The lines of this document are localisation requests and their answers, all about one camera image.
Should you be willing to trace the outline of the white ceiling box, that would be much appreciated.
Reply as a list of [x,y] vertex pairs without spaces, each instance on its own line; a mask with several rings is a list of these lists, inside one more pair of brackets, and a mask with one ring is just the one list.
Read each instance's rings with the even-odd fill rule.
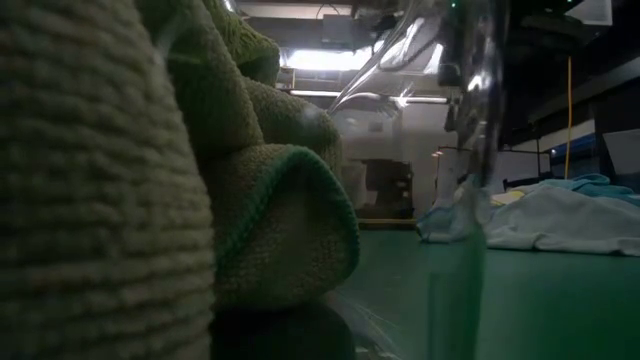
[[566,15],[580,20],[585,25],[611,26],[613,10],[611,0],[581,0]]

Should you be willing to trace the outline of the lime green microfiber towel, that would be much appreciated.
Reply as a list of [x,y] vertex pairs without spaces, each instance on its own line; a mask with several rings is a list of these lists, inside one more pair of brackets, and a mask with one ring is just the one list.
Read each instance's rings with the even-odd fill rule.
[[277,89],[280,51],[274,41],[223,0],[134,3],[165,60],[197,155],[296,145],[339,169],[340,136],[328,114]]

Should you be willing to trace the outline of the light blue microfiber towel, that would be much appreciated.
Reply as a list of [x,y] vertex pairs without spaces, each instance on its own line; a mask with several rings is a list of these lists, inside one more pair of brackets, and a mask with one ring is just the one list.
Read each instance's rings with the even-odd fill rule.
[[541,184],[510,191],[525,196],[496,207],[480,193],[475,219],[488,247],[640,257],[638,203]]

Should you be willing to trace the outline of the yellow microfiber towel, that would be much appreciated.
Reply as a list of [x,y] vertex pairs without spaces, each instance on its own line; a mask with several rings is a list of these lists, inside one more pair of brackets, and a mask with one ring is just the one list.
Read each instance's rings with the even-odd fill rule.
[[509,191],[506,193],[495,194],[491,196],[491,205],[496,207],[505,206],[520,200],[524,196],[525,193],[522,191]]

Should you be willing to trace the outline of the turquoise microfiber towel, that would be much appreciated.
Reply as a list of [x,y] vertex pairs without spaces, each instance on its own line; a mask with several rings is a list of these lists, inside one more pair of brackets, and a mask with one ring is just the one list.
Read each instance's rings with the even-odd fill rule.
[[629,187],[614,185],[607,176],[597,173],[581,175],[573,179],[547,179],[540,184],[563,188],[588,197],[615,198],[640,205],[640,194]]

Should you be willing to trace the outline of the sage green microfiber towel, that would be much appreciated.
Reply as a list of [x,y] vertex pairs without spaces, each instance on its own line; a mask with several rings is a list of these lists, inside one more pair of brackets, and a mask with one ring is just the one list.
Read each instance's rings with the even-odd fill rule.
[[197,155],[134,0],[0,0],[0,360],[213,360],[216,315],[353,272],[339,172]]

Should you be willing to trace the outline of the green table mat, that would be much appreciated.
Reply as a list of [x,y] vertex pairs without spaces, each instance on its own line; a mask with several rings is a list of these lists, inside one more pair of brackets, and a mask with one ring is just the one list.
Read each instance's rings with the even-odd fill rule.
[[383,360],[640,360],[640,258],[365,231],[335,298]]

